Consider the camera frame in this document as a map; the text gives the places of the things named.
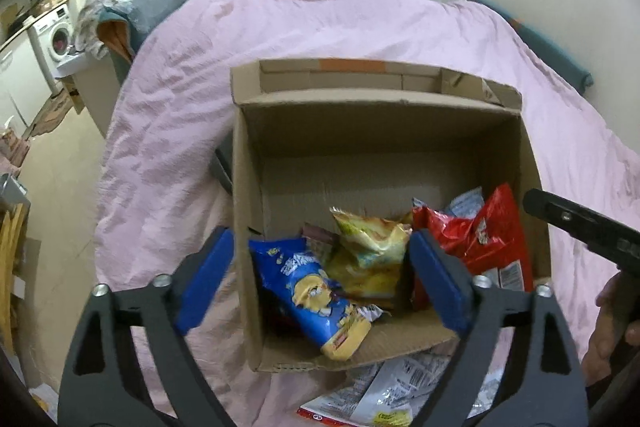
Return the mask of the person's right hand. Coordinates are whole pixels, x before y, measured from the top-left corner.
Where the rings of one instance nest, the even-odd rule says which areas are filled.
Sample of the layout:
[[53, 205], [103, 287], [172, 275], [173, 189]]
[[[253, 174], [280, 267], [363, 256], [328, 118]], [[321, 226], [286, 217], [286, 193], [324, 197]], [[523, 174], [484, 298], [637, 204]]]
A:
[[618, 272], [608, 280], [596, 299], [599, 308], [596, 326], [582, 358], [586, 385], [591, 386], [611, 375], [611, 357], [620, 338], [631, 347], [639, 346], [639, 321], [617, 323], [614, 310], [623, 301], [634, 306], [639, 301], [639, 280]]

